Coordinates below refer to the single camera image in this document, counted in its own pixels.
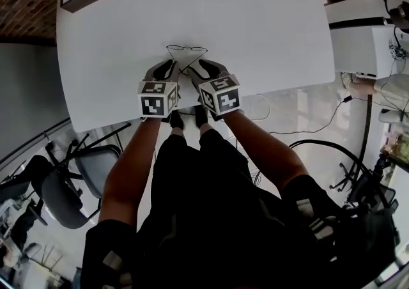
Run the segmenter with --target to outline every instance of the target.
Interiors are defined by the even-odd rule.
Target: person's right arm
[[[254,164],[280,193],[292,179],[308,175],[300,157],[290,147],[239,111],[227,113],[223,118]]]

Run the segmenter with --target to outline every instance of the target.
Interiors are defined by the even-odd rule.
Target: person's left hand
[[[178,82],[179,73],[179,63],[177,61],[173,62],[171,59],[169,59],[167,61],[157,63],[155,66],[151,67],[145,74],[143,81]]]

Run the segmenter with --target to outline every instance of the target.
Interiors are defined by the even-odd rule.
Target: gray wall
[[[0,159],[68,117],[57,49],[0,43]]]

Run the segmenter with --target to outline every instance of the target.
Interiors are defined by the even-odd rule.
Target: foot
[[[351,73],[341,72],[341,80],[343,82],[344,89],[348,89],[352,81]]]
[[[170,115],[170,122],[172,129],[173,128],[181,128],[182,130],[185,128],[183,121],[180,118],[178,111],[173,111]]]
[[[198,105],[194,107],[194,114],[196,119],[196,126],[198,129],[208,122],[207,117],[207,109],[205,109],[202,105]]]

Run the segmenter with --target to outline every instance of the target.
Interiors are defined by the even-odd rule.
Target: white tabletop
[[[137,87],[166,45],[205,47],[242,95],[334,80],[322,0],[99,0],[76,13],[58,7],[58,58],[74,129],[139,117]],[[179,107],[197,94],[181,75]]]

